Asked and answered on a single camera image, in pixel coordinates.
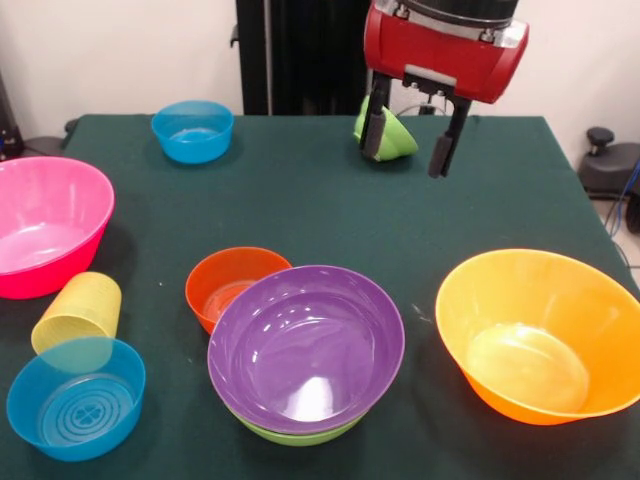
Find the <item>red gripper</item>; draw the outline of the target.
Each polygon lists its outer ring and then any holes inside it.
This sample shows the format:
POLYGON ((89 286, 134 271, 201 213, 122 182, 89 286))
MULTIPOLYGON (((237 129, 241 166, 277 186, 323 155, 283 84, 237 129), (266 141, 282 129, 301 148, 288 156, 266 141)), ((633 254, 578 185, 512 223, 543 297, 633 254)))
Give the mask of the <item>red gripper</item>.
POLYGON ((405 81, 412 75, 415 80, 451 87, 459 96, 451 99, 454 109, 449 126, 437 138, 428 167, 431 178, 446 177, 470 100, 493 104, 502 96, 528 40, 529 25, 518 20, 504 27, 463 26, 413 10, 406 2, 371 3, 364 30, 364 54, 367 66, 376 72, 372 73, 361 131, 362 155, 374 159, 378 153, 391 78, 405 81))

